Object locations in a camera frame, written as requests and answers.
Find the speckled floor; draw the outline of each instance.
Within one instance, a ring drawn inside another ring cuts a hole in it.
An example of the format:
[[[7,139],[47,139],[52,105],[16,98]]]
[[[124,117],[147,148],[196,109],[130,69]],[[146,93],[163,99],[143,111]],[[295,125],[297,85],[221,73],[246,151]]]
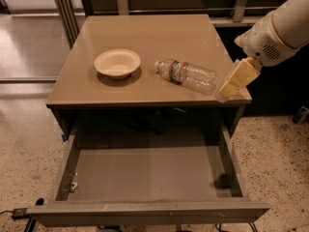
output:
[[[58,74],[68,53],[58,17],[0,14],[1,77]],[[52,84],[0,84],[0,212],[28,207],[40,197],[48,202],[66,148],[44,105],[51,89]],[[308,123],[295,125],[288,116],[240,120],[233,145],[244,181],[251,199],[271,205],[256,221],[258,231],[286,232],[295,227],[294,231],[309,231],[308,131]],[[26,222],[2,214],[0,231],[24,231]],[[184,229],[216,231],[214,224],[183,225]],[[224,224],[223,229],[252,231],[248,224]],[[104,230],[47,229],[38,224],[36,231]],[[172,232],[176,226],[129,226],[122,231]]]

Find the black cable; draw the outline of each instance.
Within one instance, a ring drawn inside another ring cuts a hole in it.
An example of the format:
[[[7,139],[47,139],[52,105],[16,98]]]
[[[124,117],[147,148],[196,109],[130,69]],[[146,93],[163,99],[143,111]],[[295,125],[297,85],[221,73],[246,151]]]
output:
[[[249,224],[250,227],[252,228],[252,231],[253,231],[253,232],[258,232],[258,229],[257,229],[257,227],[255,226],[254,222],[249,222],[248,224]],[[217,223],[217,224],[215,225],[215,228],[216,228],[216,230],[219,231],[219,232],[229,232],[229,231],[226,231],[226,230],[223,230],[223,229],[222,229],[222,223]]]
[[[5,213],[12,213],[13,211],[3,211],[3,212],[0,212],[0,215],[2,214],[5,214]]]
[[[219,232],[229,232],[229,231],[227,231],[227,230],[223,230],[223,229],[222,229],[222,223],[219,223],[219,224],[216,223],[216,224],[215,224],[215,228],[216,228],[216,230],[219,231]]]
[[[253,232],[258,232],[257,227],[255,226],[254,222],[249,222],[250,227],[252,228]]]

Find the metal frame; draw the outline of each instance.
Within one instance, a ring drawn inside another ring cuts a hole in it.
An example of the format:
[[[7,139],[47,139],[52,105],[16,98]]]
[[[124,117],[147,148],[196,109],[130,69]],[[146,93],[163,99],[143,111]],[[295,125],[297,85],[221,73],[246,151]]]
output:
[[[55,0],[55,3],[66,32],[69,47],[72,48],[78,36],[79,30],[71,2],[70,0]]]
[[[8,5],[5,0],[0,0],[0,12],[8,13]]]
[[[235,6],[231,14],[233,22],[242,21],[247,1],[248,0],[236,0]]]
[[[54,83],[57,76],[0,78],[0,83]]]

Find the plastic bottle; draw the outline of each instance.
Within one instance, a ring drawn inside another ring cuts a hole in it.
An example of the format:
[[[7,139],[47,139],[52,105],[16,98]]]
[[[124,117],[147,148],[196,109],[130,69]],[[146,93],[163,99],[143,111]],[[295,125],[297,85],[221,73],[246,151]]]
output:
[[[209,96],[215,85],[213,80],[216,72],[206,68],[194,66],[174,59],[156,61],[157,73],[167,81],[181,85],[187,89]]]

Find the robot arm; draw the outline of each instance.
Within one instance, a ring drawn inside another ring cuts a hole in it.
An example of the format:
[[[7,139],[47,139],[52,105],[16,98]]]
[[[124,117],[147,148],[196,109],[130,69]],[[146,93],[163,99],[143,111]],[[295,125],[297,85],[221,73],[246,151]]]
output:
[[[309,44],[309,0],[288,0],[237,37],[235,43],[248,58],[234,64],[219,88],[222,102],[257,78],[262,66],[276,66]]]

